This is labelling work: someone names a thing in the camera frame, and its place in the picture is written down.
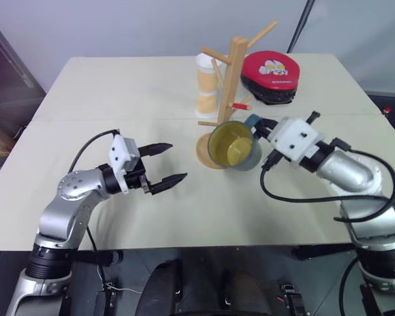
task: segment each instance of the beige tabletop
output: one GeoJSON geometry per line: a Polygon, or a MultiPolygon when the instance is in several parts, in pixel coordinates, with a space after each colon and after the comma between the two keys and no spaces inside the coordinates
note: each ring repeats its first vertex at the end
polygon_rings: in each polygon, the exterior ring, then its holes
{"type": "MultiPolygon", "coordinates": [[[[346,99],[357,102],[351,107],[343,103],[339,108],[341,113],[337,107],[330,109],[319,99],[310,106],[302,103],[300,98],[315,95],[315,90],[321,93],[318,86],[309,84],[314,81],[312,74],[309,76],[309,72],[302,71],[301,81],[306,81],[306,85],[299,86],[293,103],[283,105],[284,108],[255,103],[254,112],[279,120],[285,114],[306,117],[317,109],[323,116],[313,126],[327,135],[326,141],[340,137],[353,148],[381,156],[395,168],[395,131],[338,61],[330,55],[293,55],[293,58],[302,69],[307,67],[307,60],[318,59],[318,63],[324,63],[313,68],[314,71],[327,69],[332,64],[329,71],[335,69],[337,75],[334,78],[342,83],[336,83],[339,86],[330,92],[331,103],[336,104],[336,99],[342,96],[333,95],[338,95],[338,91],[345,92],[345,89],[350,91],[345,93],[346,99]],[[274,108],[278,109],[277,114],[272,114],[274,108]]],[[[188,176],[173,189],[156,196],[134,190],[127,196],[118,194],[99,205],[93,212],[90,227],[101,249],[348,242],[350,239],[345,226],[332,219],[338,214],[337,203],[275,201],[266,197],[259,187],[260,168],[248,172],[215,171],[200,164],[195,155],[195,144],[212,128],[197,125],[198,118],[193,114],[194,97],[184,93],[187,89],[197,90],[193,87],[197,85],[194,75],[192,57],[71,59],[1,169],[0,250],[32,248],[40,214],[53,199],[57,183],[76,152],[90,137],[110,128],[120,128],[124,137],[135,138],[139,146],[153,142],[174,144],[172,149],[161,155],[144,158],[151,181],[160,181],[173,173],[188,172],[188,176]],[[135,82],[132,77],[139,73],[138,68],[143,69],[147,65],[144,61],[154,65],[147,69],[152,68],[154,77],[159,77],[159,80],[149,81],[148,90],[152,96],[146,94],[146,88],[141,84],[121,89],[115,78],[135,82]],[[176,89],[170,85],[172,81],[170,84],[167,81],[164,86],[160,82],[163,80],[161,69],[168,71],[170,67],[167,64],[181,63],[189,65],[192,74],[181,81],[176,76],[179,72],[185,73],[179,68],[186,66],[174,67],[166,74],[176,81],[176,89]],[[127,64],[130,67],[121,71],[127,64]],[[101,75],[107,77],[107,92],[100,90],[100,85],[95,85],[95,81],[102,79],[101,75]],[[84,87],[87,83],[80,80],[81,77],[84,80],[89,78],[91,88],[88,95],[84,87]],[[159,88],[155,87],[156,82],[159,82],[159,88]],[[171,107],[162,106],[167,105],[169,99],[172,100],[171,107]],[[101,102],[108,103],[108,111],[98,104],[101,102]]],[[[91,145],[79,161],[78,169],[90,169],[108,162],[110,143],[109,136],[91,145]]],[[[261,140],[261,146],[263,154],[267,155],[270,145],[261,140]]],[[[384,191],[387,194],[390,185],[384,171],[384,191]]],[[[291,167],[286,161],[269,172],[267,186],[277,194],[297,198],[334,194],[324,181],[305,170],[291,167]]],[[[87,238],[80,248],[91,248],[87,238]]]]}

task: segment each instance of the robotic arm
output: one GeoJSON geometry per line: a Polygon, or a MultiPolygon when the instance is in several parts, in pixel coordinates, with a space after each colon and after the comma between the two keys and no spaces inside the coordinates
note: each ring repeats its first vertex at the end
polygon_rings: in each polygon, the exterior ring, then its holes
{"type": "MultiPolygon", "coordinates": [[[[323,142],[323,135],[310,126],[319,115],[313,112],[306,121],[284,118],[276,122],[257,116],[253,118],[258,121],[256,133],[274,147],[262,166],[261,186],[268,196],[282,201],[321,200],[288,199],[267,191],[263,181],[265,173],[283,157],[292,165],[316,172],[317,176],[328,180],[341,198],[325,198],[323,201],[342,199],[342,217],[336,220],[346,224],[366,283],[377,290],[395,293],[394,201],[382,196],[382,174],[372,160],[364,156],[350,157],[344,151],[352,151],[351,147],[342,140],[335,139],[330,144],[323,142]]],[[[394,171],[389,169],[395,180],[394,171]]],[[[395,198],[395,188],[391,198],[395,198]]]]}
{"type": "Polygon", "coordinates": [[[110,165],[68,173],[59,182],[56,196],[39,220],[34,248],[19,276],[7,316],[59,315],[69,285],[74,253],[79,248],[95,206],[111,195],[142,188],[157,194],[178,184],[187,175],[174,174],[157,184],[148,181],[141,157],[156,155],[171,144],[136,147],[131,138],[115,134],[110,165]]]}

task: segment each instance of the mug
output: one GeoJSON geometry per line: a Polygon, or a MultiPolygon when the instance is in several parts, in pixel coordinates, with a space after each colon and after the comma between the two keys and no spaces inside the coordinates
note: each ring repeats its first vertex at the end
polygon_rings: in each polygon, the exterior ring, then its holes
{"type": "Polygon", "coordinates": [[[218,125],[208,141],[208,153],[217,165],[247,171],[254,168],[261,160],[262,149],[258,135],[251,133],[251,128],[261,120],[252,114],[246,121],[230,120],[218,125]]]}

